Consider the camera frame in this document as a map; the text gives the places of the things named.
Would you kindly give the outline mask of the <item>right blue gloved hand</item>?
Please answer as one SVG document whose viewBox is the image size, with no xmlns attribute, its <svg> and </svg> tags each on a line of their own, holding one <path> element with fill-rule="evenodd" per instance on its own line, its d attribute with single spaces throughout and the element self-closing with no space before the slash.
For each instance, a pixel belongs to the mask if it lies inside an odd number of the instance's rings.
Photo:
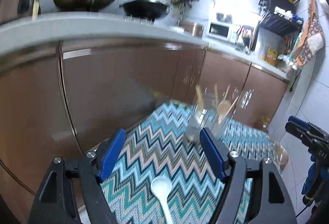
<svg viewBox="0 0 329 224">
<path fill-rule="evenodd" d="M 302 194 L 306 195 L 308 198 L 311 198 L 316 193 L 317 189 L 319 188 L 319 185 L 321 183 L 320 179 L 320 163 L 315 157 L 315 155 L 311 155 L 311 161 L 313 164 L 308 170 L 308 176 L 305 180 L 305 183 L 303 185 Z"/>
</svg>

